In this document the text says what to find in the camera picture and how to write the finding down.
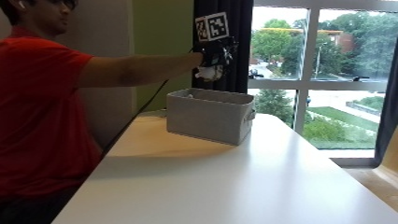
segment green wall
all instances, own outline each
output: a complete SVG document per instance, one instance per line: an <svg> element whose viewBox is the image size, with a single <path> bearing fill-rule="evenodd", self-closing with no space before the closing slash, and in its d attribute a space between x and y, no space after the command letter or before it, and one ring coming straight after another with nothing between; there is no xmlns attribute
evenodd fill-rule
<svg viewBox="0 0 398 224"><path fill-rule="evenodd" d="M182 54L192 48L193 0L133 1L133 52ZM146 111L165 108L165 95L190 87L190 74L169 80ZM137 88L137 108L146 103L161 83Z"/></svg>

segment dark curtain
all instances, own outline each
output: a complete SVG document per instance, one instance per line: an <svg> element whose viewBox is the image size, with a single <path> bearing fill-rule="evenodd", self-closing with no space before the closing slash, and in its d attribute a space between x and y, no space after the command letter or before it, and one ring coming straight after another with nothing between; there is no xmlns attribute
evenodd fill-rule
<svg viewBox="0 0 398 224"><path fill-rule="evenodd" d="M230 36L238 42L237 56L229 73L214 82L204 82L193 77L192 86L206 90L248 92L249 55L252 38L253 0L196 0L194 18L209 16L218 12L226 13ZM198 41L197 28L193 25L194 43Z"/></svg>
<svg viewBox="0 0 398 224"><path fill-rule="evenodd" d="M389 146L389 140L398 125L398 44L395 46L393 63L389 74L386 98L375 140L374 159L381 164Z"/></svg>

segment basket handle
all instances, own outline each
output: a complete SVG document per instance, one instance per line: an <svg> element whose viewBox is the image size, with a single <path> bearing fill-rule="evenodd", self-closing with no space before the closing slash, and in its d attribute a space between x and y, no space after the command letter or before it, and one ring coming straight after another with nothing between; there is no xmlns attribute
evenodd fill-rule
<svg viewBox="0 0 398 224"><path fill-rule="evenodd" d="M252 109L250 113L246 115L245 121L249 121L256 118L256 111Z"/></svg>

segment window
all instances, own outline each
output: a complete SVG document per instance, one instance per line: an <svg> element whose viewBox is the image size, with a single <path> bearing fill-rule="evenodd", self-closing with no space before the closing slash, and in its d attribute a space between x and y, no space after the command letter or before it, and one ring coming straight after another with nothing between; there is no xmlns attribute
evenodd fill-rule
<svg viewBox="0 0 398 224"><path fill-rule="evenodd" d="M249 93L257 111L277 115L330 157L373 158L395 11L391 1L256 0Z"/></svg>

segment red t-shirt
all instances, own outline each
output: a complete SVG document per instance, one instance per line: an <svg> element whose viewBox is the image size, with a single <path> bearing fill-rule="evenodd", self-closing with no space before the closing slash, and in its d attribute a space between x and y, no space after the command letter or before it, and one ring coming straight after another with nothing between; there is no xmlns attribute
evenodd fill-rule
<svg viewBox="0 0 398 224"><path fill-rule="evenodd" d="M90 58L21 27L0 41L0 198L80 186L100 162L76 89Z"/></svg>

